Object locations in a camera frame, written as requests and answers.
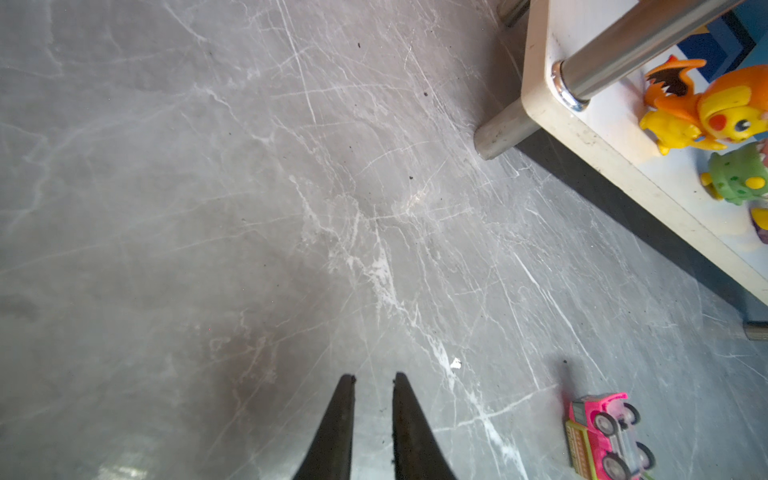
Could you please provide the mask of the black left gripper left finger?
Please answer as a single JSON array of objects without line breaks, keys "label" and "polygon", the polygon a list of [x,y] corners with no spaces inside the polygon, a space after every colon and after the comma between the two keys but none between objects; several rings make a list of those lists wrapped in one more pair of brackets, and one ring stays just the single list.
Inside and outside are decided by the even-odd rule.
[{"label": "black left gripper left finger", "polygon": [[349,480],[356,378],[340,377],[303,462],[293,479]]}]

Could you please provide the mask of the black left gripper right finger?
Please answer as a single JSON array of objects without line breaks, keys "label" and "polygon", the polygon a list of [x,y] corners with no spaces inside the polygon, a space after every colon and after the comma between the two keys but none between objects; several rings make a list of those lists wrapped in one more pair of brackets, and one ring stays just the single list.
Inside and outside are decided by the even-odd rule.
[{"label": "black left gripper right finger", "polygon": [[408,377],[403,372],[397,372],[393,385],[395,478],[456,480],[457,477],[438,446]]}]

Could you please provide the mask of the yellow banana figure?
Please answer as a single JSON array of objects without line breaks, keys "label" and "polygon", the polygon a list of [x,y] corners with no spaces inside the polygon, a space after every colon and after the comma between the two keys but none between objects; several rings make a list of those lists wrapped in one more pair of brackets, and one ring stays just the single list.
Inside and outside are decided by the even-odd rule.
[{"label": "yellow banana figure", "polygon": [[763,244],[768,244],[768,209],[751,208],[750,216],[758,238]]}]

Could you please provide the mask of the pink green monster figure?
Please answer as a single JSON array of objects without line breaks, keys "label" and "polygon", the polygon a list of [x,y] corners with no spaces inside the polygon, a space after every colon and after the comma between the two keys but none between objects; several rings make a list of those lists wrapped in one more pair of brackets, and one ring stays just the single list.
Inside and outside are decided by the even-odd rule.
[{"label": "pink green monster figure", "polygon": [[767,142],[756,141],[724,154],[712,153],[701,185],[717,200],[740,206],[767,197]]}]

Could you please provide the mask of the orange yellow dragon figure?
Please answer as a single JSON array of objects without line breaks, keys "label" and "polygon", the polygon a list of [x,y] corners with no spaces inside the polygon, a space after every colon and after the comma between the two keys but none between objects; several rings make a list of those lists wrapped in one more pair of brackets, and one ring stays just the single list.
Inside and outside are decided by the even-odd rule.
[{"label": "orange yellow dragon figure", "polygon": [[724,150],[767,131],[767,67],[726,73],[697,93],[690,73],[705,65],[672,55],[645,75],[648,111],[639,127],[653,134],[663,155],[688,147]]}]

